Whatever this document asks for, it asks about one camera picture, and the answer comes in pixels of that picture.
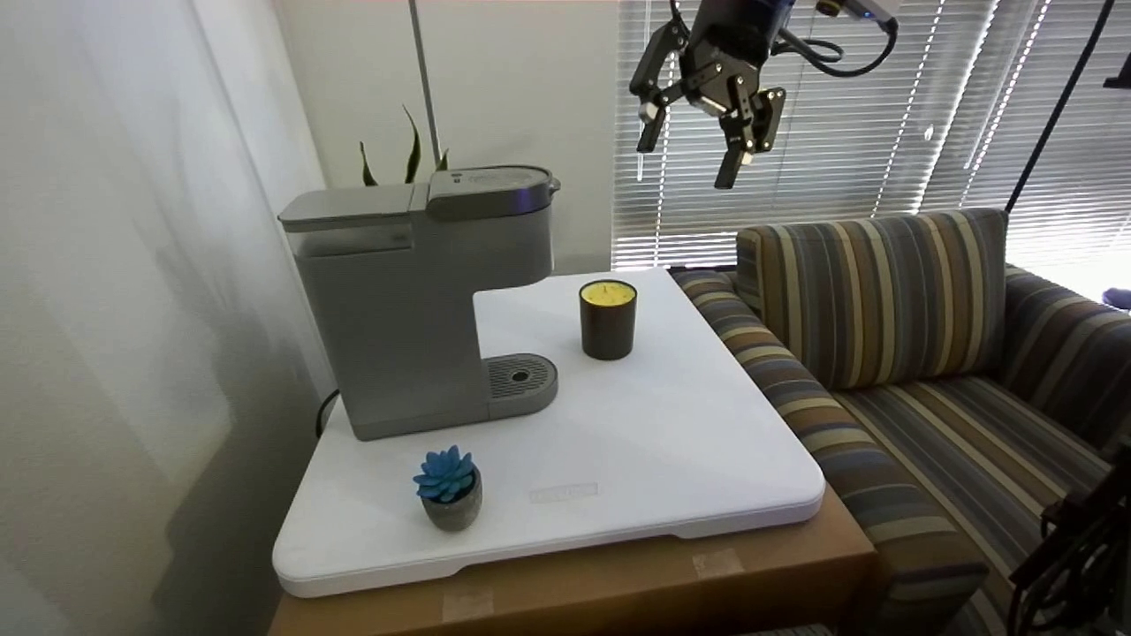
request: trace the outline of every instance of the couch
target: couch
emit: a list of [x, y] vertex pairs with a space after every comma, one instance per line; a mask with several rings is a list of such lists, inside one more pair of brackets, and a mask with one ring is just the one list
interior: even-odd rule
[[1037, 515], [1131, 432], [1131, 319], [1002, 263], [1002, 214], [749, 227], [673, 268], [875, 543], [848, 634], [1002, 634]]

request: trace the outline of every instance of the gray coffee maker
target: gray coffee maker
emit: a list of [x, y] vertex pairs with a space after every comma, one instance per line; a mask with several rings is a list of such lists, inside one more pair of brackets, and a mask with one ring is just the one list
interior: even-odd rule
[[557, 372], [536, 354], [481, 359], [473, 293], [552, 271], [539, 168], [473, 168], [430, 185], [311, 190], [282, 229], [355, 440], [545, 410]]

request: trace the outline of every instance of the white wall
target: white wall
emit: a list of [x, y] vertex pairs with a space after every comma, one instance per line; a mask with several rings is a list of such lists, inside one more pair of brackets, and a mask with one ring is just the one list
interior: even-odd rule
[[[379, 181], [425, 127], [407, 0], [276, 0], [319, 155], [332, 187], [355, 187], [355, 141]], [[557, 181], [557, 271], [607, 268], [616, 204], [619, 3], [421, 0], [434, 118], [451, 168], [539, 163]]]
[[321, 174], [267, 39], [259, 0], [0, 12], [0, 634], [272, 613], [327, 372], [272, 218]]

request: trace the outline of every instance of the small potted plant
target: small potted plant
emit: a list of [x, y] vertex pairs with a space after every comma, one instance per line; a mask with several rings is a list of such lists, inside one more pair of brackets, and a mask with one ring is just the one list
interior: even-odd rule
[[460, 447], [444, 453], [426, 453], [412, 482], [417, 482], [425, 513], [437, 531], [455, 533], [477, 521], [483, 485], [470, 453], [460, 457]]
[[[401, 118], [408, 122], [408, 131], [412, 131], [412, 150], [408, 150], [408, 155], [407, 155], [407, 163], [401, 163], [401, 185], [417, 185], [417, 174], [421, 174], [421, 127], [417, 127], [417, 122], [412, 122], [408, 109], [401, 109]], [[379, 187], [379, 176], [375, 176], [375, 170], [369, 170], [369, 163], [366, 163], [364, 141], [355, 141], [355, 151], [361, 151], [361, 185], [364, 185], [364, 187]], [[447, 151], [437, 155], [434, 144], [430, 144], [430, 151], [434, 151], [434, 155], [430, 155], [434, 170], [444, 174], [444, 170], [447, 170]]]

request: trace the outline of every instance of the window blinds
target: window blinds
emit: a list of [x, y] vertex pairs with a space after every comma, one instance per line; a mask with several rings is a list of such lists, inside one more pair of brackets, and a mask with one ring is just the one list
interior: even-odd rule
[[[636, 101], [620, 101], [616, 264], [733, 263], [733, 229], [749, 222], [999, 209], [1095, 12], [1095, 0], [903, 0], [895, 9], [896, 51], [864, 79], [828, 79], [797, 58], [774, 58], [764, 89], [787, 94], [778, 150], [756, 155], [733, 190], [715, 190], [725, 151], [715, 118], [679, 104], [658, 151], [636, 155]], [[660, 21], [668, 0], [620, 3], [620, 84]], [[1009, 229], [1016, 256], [1049, 256], [1052, 235], [1056, 250], [1131, 241], [1126, 204], [1118, 204], [1131, 185], [1126, 94], [1098, 89], [1131, 51], [1126, 25], [1131, 15], [1118, 9], [1020, 195]], [[842, 43], [845, 66], [884, 48], [870, 21], [831, 21], [805, 0], [796, 3], [790, 32]]]

